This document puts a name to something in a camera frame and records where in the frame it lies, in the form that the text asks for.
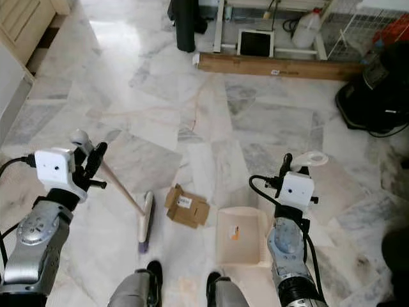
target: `white sticker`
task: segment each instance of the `white sticker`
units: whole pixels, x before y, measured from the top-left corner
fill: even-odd
[[[192,204],[192,199],[184,197],[182,195],[179,196],[178,198],[178,206],[183,207],[183,208],[188,208],[190,209],[190,205]]]

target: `small cardboard box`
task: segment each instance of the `small cardboard box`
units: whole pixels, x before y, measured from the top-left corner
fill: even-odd
[[[206,199],[184,192],[178,184],[167,194],[165,207],[169,209],[167,216],[172,221],[192,228],[204,225],[210,210]]]

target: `white plastic container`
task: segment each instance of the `white plastic container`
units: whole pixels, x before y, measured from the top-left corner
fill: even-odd
[[[313,44],[315,36],[321,28],[320,11],[319,8],[315,8],[298,22],[293,36],[293,43],[298,48],[310,48]]]
[[[216,254],[219,265],[271,267],[266,214],[252,207],[219,210]]]

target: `marble floor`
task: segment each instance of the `marble floor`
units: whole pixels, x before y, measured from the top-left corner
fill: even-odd
[[[409,154],[408,132],[374,139],[348,130],[334,105],[340,82],[198,71],[192,55],[175,47],[167,4],[78,0],[0,148],[0,162],[37,148],[71,148],[68,136],[80,128],[94,143],[109,143],[105,159],[135,197],[155,193],[150,250],[139,255],[135,210],[111,185],[90,190],[75,211],[48,306],[106,306],[120,281],[154,258],[164,267],[164,306],[206,306],[214,269],[224,269],[251,306],[279,306],[269,269],[215,263],[217,210],[259,207],[271,219],[249,175],[273,175],[286,152],[308,150],[330,156],[311,170],[321,201],[308,212],[329,306],[370,307],[390,297],[380,244],[409,220],[409,174],[397,163]],[[196,37],[199,50],[212,48],[213,32],[210,24]],[[166,216],[175,183],[208,200],[203,227]],[[10,168],[0,181],[1,230],[44,193],[32,169]]]

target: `label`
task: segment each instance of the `label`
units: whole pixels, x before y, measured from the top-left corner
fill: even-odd
[[[240,229],[237,225],[229,227],[230,240],[237,241],[240,238]]]
[[[177,204],[179,207],[190,209],[190,206],[192,205],[192,199],[180,195]]]

